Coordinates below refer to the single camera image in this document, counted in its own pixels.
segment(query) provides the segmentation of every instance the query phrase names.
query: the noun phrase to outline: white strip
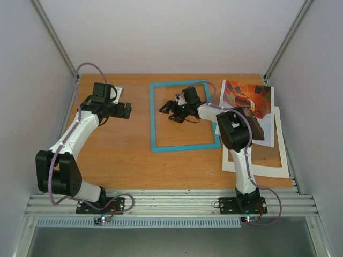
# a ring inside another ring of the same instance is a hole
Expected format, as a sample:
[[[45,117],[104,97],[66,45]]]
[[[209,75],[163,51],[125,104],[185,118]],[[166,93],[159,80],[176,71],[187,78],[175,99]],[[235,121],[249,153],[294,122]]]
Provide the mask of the white strip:
[[[144,229],[144,228],[240,228],[238,217],[118,217],[114,216],[110,222],[101,225],[94,224],[90,217],[40,217],[38,228],[116,228],[116,229]]]

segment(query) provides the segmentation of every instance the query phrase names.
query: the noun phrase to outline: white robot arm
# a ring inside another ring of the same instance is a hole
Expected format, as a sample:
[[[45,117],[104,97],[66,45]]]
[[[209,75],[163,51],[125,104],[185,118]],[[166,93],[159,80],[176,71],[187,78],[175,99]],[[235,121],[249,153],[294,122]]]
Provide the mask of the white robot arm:
[[[98,202],[101,194],[106,197],[103,188],[82,179],[76,160],[87,138],[103,119],[106,122],[109,117],[125,119],[130,117],[131,104],[126,103],[125,106],[124,103],[119,102],[122,92],[122,87],[103,83],[94,84],[93,94],[81,104],[81,115],[77,112],[67,131],[48,151],[41,150],[37,153],[36,170],[40,191],[48,191],[49,167],[53,155],[58,152],[52,171],[53,193],[90,202]]]
[[[220,113],[226,112],[223,109],[218,110],[214,108],[211,105],[208,105],[207,103],[202,104],[201,106],[198,107],[198,114],[200,119],[207,119],[212,122],[218,122],[217,121],[217,115]],[[236,171],[236,188],[238,191],[240,191],[242,194],[249,194],[253,191],[255,191],[256,186],[253,185],[251,180],[249,179],[248,176],[248,168],[247,168],[247,162],[245,161],[245,151],[244,149],[240,149],[239,152],[237,152],[234,149],[229,150],[233,161],[235,165],[235,171]],[[247,155],[249,159],[249,170],[251,173],[251,179],[255,181],[255,178],[253,176],[252,172],[252,163],[251,163],[251,146],[248,147],[247,149]]]

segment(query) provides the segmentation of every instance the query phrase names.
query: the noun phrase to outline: black mounting bracket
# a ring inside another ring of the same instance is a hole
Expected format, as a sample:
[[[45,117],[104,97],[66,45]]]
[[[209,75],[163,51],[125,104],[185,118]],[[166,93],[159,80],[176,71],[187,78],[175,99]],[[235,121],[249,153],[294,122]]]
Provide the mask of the black mounting bracket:
[[[238,203],[237,197],[220,197],[219,198],[219,209],[220,214],[260,214],[260,210],[256,208],[258,205],[262,210],[263,214],[267,214],[267,205],[264,197],[260,197],[254,205],[247,206],[244,211],[241,211]]]
[[[102,209],[113,197],[107,197],[105,189],[101,187],[100,197],[97,202],[90,202],[92,205],[96,206],[99,209]],[[115,207],[115,211],[123,211],[125,207],[125,198],[118,197],[114,201],[111,202],[112,206]],[[76,208],[76,214],[103,214],[103,213],[111,213],[113,212],[112,206],[107,206],[105,209],[99,211],[96,210],[89,205],[83,203],[78,203]]]

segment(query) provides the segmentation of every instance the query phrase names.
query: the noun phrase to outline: colorful picture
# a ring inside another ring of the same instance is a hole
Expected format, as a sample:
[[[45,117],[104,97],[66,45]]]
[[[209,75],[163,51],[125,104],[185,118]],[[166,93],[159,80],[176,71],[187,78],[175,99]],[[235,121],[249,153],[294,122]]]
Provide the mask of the colorful picture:
[[[264,132],[264,140],[253,140],[253,143],[274,147],[273,87],[223,80],[219,105],[229,108],[249,107]]]

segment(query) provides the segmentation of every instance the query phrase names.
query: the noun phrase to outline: wooden board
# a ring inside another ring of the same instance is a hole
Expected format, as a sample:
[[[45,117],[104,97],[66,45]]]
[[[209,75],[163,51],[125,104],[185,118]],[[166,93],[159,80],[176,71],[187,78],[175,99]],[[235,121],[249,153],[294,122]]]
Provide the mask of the wooden board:
[[[108,74],[106,78],[110,84],[124,86],[124,95],[120,101],[131,102],[132,113],[130,119],[110,118],[106,125],[97,128],[86,141],[77,160],[86,181],[105,188],[118,189],[235,188],[235,174],[221,169],[221,148],[171,153],[151,152],[149,85],[161,81],[205,79],[217,85],[217,96],[213,102],[218,103],[223,79],[262,85],[260,75]],[[102,82],[100,75],[82,76],[79,86],[81,100],[92,93],[95,82]],[[166,89],[163,96],[160,94],[162,102],[167,96],[178,93],[170,90]],[[74,103],[69,124],[75,117],[76,109]],[[213,141],[213,133],[205,134],[198,129],[190,130],[190,133],[178,133],[175,137],[174,134],[180,126],[191,128],[199,124],[180,125],[168,121],[167,115],[160,115],[158,112],[156,114],[156,123],[159,126],[157,141],[163,146],[194,143],[199,138],[200,143]],[[271,157],[271,162],[275,162],[275,156]],[[292,187],[290,179],[256,177],[256,181],[261,186],[271,188]]]

